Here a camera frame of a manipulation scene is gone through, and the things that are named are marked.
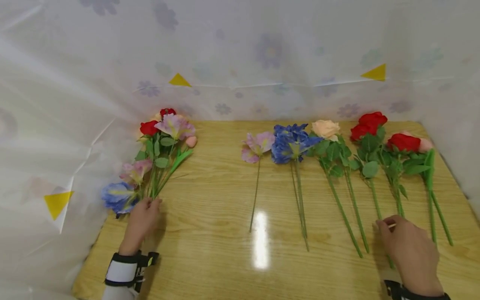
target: pink lisianthus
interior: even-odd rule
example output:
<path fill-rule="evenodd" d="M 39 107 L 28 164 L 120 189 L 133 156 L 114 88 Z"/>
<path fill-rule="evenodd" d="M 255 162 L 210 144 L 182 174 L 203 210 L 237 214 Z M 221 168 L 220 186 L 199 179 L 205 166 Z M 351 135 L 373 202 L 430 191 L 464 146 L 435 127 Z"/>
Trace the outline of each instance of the pink lisianthus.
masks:
<path fill-rule="evenodd" d="M 414 136 L 413 134 L 409 133 L 406 130 L 403 130 L 400 132 L 401 134 L 408 135 L 408 136 Z M 427 153 L 430 151 L 430 149 L 433 148 L 432 142 L 430 142 L 427 139 L 420 138 L 420 147 L 419 147 L 419 152 L 420 153 Z"/>
<path fill-rule="evenodd" d="M 157 129 L 169 134 L 174 140 L 180 140 L 195 135 L 193 124 L 181 115 L 168 114 L 163 120 L 155 125 Z"/>
<path fill-rule="evenodd" d="M 136 161 L 132 164 L 123 164 L 123 170 L 125 173 L 120 174 L 120 178 L 132 185 L 142 183 L 144 175 L 152 168 L 152 161 L 150 159 L 144 159 Z"/>
<path fill-rule="evenodd" d="M 263 153 L 272 149 L 275 141 L 275 136 L 271 132 L 263 132 L 257 134 L 255 137 L 251 133 L 247 133 L 247 140 L 243 141 L 241 158 L 248 163 L 256 163 L 260 160 Z"/>

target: blue flower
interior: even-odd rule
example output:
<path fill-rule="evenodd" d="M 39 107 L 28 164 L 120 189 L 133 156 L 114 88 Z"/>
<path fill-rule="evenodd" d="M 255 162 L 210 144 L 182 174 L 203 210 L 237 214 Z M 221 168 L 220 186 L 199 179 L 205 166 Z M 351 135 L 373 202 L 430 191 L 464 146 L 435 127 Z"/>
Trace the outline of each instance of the blue flower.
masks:
<path fill-rule="evenodd" d="M 138 199 L 125 207 L 127 202 L 135 196 L 133 186 L 126 182 L 111 183 L 102 189 L 102 200 L 105 207 L 111 208 L 116 214 L 126 214 L 130 212 Z"/>
<path fill-rule="evenodd" d="M 313 145 L 319 143 L 323 138 L 308 136 L 305 132 L 307 124 L 298 126 L 276 125 L 274 127 L 275 142 L 272 145 L 272 160 L 276 164 L 286 164 L 291 159 L 303 160 L 302 155 Z"/>

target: peach rose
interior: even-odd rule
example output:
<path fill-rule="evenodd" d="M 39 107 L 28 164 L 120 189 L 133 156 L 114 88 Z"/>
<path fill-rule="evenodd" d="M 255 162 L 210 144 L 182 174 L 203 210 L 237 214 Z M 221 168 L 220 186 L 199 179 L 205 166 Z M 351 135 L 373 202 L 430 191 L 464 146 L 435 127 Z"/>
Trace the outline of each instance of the peach rose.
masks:
<path fill-rule="evenodd" d="M 408 131 L 406 130 L 403 130 L 401 131 L 400 133 L 404 134 L 404 135 L 409 135 L 409 136 L 413 136 L 413 134 L 409 133 Z M 420 147 L 419 147 L 419 152 L 420 153 L 427 153 L 430 151 L 430 149 L 433 148 L 433 143 L 430 142 L 429 140 L 427 139 L 424 139 L 424 138 L 420 138 Z"/>
<path fill-rule="evenodd" d="M 340 133 L 340 126 L 331 120 L 318 120 L 312 123 L 313 132 L 326 140 L 338 141 L 337 134 Z"/>

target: wood grain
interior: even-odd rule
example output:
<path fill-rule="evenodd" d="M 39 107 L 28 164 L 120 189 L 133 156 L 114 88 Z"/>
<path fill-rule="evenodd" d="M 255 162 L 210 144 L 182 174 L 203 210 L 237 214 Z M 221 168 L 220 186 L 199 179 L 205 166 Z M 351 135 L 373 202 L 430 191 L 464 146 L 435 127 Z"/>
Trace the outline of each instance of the wood grain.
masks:
<path fill-rule="evenodd" d="M 247 132 L 271 131 L 276 122 L 196 122 L 199 144 L 177 170 L 161 196 L 162 223 L 149 240 L 161 254 L 150 270 L 143 299 L 384 299 L 381 274 L 388 272 L 374 227 L 370 190 L 357 173 L 352 184 L 372 253 L 366 254 L 347 184 L 336 183 L 339 197 L 365 257 L 357 256 L 330 192 L 312 158 L 301 163 L 301 179 L 310 252 L 305 250 L 289 166 L 262 160 L 256 217 L 248 232 L 257 166 L 240 158 Z M 355 123 L 341 123 L 347 136 Z M 406 129 L 427 137 L 414 122 L 389 122 L 387 135 Z M 419 177 L 403 178 L 409 200 L 406 217 L 429 232 L 427 195 Z M 375 179 L 383 216 L 396 213 L 386 178 Z M 480 228 L 457 183 L 437 154 L 434 189 L 455 246 L 451 247 L 436 215 L 439 277 L 453 299 L 480 294 Z M 74 296 L 100 300 L 103 280 L 128 218 L 110 214 L 72 289 Z"/>

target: white backdrop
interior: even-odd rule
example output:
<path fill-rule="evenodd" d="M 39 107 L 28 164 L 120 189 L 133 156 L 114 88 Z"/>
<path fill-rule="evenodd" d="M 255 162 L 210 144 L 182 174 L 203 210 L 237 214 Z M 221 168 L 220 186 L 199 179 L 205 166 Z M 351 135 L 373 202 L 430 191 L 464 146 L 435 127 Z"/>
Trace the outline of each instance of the white backdrop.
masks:
<path fill-rule="evenodd" d="M 0 294 L 68 298 L 106 216 L 98 192 L 162 107 L 195 120 L 373 109 L 418 120 L 480 202 L 479 11 L 478 0 L 0 0 Z M 384 63 L 385 82 L 360 76 Z M 191 87 L 170 84 L 177 73 Z M 59 215 L 52 194 L 67 203 Z"/>

